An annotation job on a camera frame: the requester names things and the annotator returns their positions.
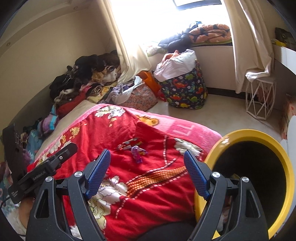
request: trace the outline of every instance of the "window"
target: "window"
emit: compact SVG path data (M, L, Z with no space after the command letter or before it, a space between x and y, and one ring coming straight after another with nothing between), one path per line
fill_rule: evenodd
M177 10L185 10L194 7L222 4L221 0L173 0Z
M195 21L205 25L223 23L230 26L227 10L217 0L111 0L114 17L122 37L134 38L145 46L180 33ZM182 11L177 5L199 3Z

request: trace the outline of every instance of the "white floor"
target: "white floor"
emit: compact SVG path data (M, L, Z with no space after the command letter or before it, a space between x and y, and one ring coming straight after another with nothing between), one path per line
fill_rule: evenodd
M148 112L169 115L202 124L222 136L239 129L255 129L281 141L279 133L280 111L273 110L267 121L254 119L245 109L245 100L219 95L209 95L200 110L174 108L167 102L159 101Z

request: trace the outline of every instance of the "dinosaur print basket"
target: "dinosaur print basket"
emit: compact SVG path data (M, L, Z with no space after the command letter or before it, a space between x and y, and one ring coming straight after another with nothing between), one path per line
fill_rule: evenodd
M200 109L207 98L207 88L202 76L200 64L187 74L158 82L167 102L174 107Z

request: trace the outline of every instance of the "red clothing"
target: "red clothing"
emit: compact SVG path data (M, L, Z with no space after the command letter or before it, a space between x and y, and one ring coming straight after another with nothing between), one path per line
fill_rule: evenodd
M63 104L57 109L57 115L59 118L63 118L67 115L71 110L73 110L80 102L86 99L85 92L80 92L78 96L76 96L72 101Z

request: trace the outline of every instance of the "yellow rim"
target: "yellow rim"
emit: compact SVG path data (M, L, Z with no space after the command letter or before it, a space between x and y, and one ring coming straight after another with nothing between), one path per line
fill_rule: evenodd
M294 188L295 188L293 167L287 153L282 148L282 146L271 136L263 132L256 131L256 130L248 130L248 129L238 130L238 131L231 132L228 135L224 136L222 139L220 139L211 149L210 153L208 154L205 160L205 163L207 163L209 168L212 170L218 158L227 148L229 148L231 145L235 143L242 142L242 141L254 141L267 146L277 155L285 171L286 184L287 184L286 197L278 218L268 230L268 236L269 238L272 238L288 215L288 212L292 205L292 199L293 199ZM199 219L205 207L205 204L206 202L204 201L204 199L198 196L196 193L195 216L197 220Z

